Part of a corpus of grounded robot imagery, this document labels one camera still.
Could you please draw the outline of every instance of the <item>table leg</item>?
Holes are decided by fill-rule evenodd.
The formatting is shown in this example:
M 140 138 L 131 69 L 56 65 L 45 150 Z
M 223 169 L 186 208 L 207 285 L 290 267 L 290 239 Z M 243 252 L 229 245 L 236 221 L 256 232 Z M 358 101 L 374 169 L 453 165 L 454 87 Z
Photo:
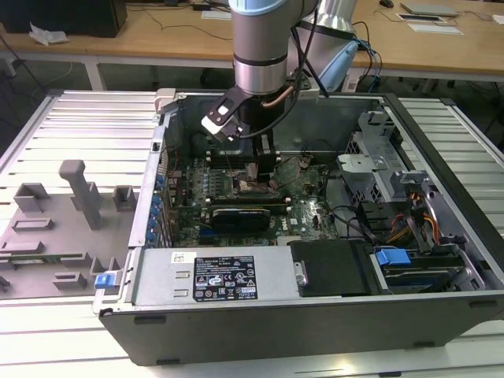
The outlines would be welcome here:
M 149 66 L 150 71 L 150 79 L 152 82 L 153 91 L 157 91 L 159 89 L 159 71 L 156 65 Z
M 91 89 L 93 91 L 106 91 L 107 86 L 102 74 L 100 73 L 99 64 L 86 62 L 84 65 L 86 66 L 87 76 L 89 77 L 89 82 L 91 83 Z
M 0 58 L 0 72 L 3 72 L 3 74 L 6 75 L 7 77 L 14 77 L 16 75 L 16 70 L 14 69 L 10 59 Z
M 357 84 L 361 79 L 360 70 L 349 69 L 346 74 L 345 81 L 343 81 L 342 92 L 355 93 L 357 90 Z
M 424 84 L 424 89 L 422 89 L 422 94 L 428 95 L 429 93 L 431 93 L 432 89 L 434 89 L 434 87 L 438 82 L 439 82 L 438 79 L 427 79 L 427 81 Z

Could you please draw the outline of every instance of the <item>wooden desk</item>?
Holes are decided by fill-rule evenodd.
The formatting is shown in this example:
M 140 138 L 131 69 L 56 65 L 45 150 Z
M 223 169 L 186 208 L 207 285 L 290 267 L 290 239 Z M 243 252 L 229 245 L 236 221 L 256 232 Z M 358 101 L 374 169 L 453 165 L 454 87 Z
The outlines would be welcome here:
M 128 11 L 126 24 L 119 35 L 112 39 L 70 35 L 68 43 L 44 46 L 25 34 L 8 34 L 3 28 L 0 28 L 0 32 L 22 59 L 83 63 L 91 87 L 96 91 L 106 89 L 99 71 L 99 65 L 103 63 L 232 68 L 230 20 L 202 19 L 201 12 L 195 12 L 190 8 L 180 10 L 145 8 L 147 11 L 140 11 L 142 7 L 129 6 L 128 9 L 134 10 Z M 169 25 L 176 27 L 161 30 L 161 25 L 156 21 L 163 27 Z M 1 58 L 13 58 L 2 43 L 0 43 L 0 60 Z
M 457 11 L 504 15 L 504 4 L 469 2 L 466 0 L 421 0 L 447 4 Z M 360 0 L 354 21 L 364 21 L 370 30 L 373 49 L 380 52 L 383 76 L 425 77 L 432 79 L 504 81 L 504 25 L 483 21 L 472 13 L 457 17 L 455 22 L 464 35 L 416 33 L 396 13 L 405 13 L 397 0 L 395 8 L 385 9 L 376 0 Z M 101 63 L 130 65 L 170 65 L 189 67 L 231 68 L 232 41 L 207 35 L 193 25 L 224 39 L 232 37 L 229 20 L 203 20 L 200 12 L 191 9 L 128 11 L 126 25 L 114 39 L 70 35 L 69 43 L 45 47 L 27 35 L 2 33 L 20 57 L 28 60 L 76 61 L 86 65 L 91 86 L 106 87 L 100 76 Z M 365 29 L 356 26 L 358 36 L 365 39 Z M 0 57 L 12 58 L 1 50 Z M 369 65 L 369 57 L 359 52 L 349 71 L 347 84 L 355 83 Z
M 466 0 L 421 2 L 444 4 L 458 12 L 504 15 L 504 4 Z M 455 26 L 464 35 L 418 33 L 407 22 L 393 22 L 384 16 L 399 20 L 396 13 L 407 13 L 399 0 L 395 1 L 393 9 L 376 6 L 375 2 L 369 6 L 369 3 L 369 0 L 359 1 L 354 22 L 364 21 L 369 26 L 372 48 L 384 60 L 383 76 L 504 81 L 504 25 L 481 20 L 473 13 L 465 13 L 453 20 L 447 19 L 447 25 Z M 358 37 L 366 39 L 364 25 L 359 24 L 355 28 Z M 368 65 L 369 57 L 360 52 L 349 71 L 349 77 L 354 77 L 353 81 L 358 80 L 363 72 L 358 67 L 362 62 Z

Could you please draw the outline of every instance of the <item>power supply label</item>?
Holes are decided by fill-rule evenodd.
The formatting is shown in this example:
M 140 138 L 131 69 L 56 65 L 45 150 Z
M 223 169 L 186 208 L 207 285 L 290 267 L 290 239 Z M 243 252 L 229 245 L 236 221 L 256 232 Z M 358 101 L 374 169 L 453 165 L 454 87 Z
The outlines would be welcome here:
M 254 256 L 196 258 L 192 292 L 196 302 L 257 299 Z

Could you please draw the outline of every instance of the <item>circuit board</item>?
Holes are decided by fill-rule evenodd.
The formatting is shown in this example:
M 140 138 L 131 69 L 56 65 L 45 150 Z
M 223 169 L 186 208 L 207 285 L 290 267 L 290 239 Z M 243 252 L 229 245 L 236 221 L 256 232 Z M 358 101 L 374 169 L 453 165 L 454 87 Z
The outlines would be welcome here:
M 323 165 L 302 165 L 299 157 L 287 157 L 268 183 L 256 183 L 247 179 L 245 169 L 212 169 L 206 161 L 195 159 L 177 175 L 180 178 L 170 188 L 176 217 L 173 246 L 273 246 L 338 238 L 319 195 Z M 253 205 L 232 205 L 249 201 Z M 271 210 L 268 229 L 217 234 L 211 225 L 213 211 L 232 207 Z

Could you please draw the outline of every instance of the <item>white sticker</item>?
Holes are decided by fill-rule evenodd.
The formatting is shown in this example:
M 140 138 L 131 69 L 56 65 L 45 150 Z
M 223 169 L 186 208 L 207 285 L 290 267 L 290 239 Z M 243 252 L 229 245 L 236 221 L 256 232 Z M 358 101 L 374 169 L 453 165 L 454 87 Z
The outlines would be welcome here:
M 255 287 L 242 287 L 242 293 L 255 293 Z
M 196 252 L 173 252 L 172 264 L 192 264 L 195 262 Z
M 43 264 L 42 260 L 14 260 L 12 261 L 14 265 L 28 265 L 28 264 Z

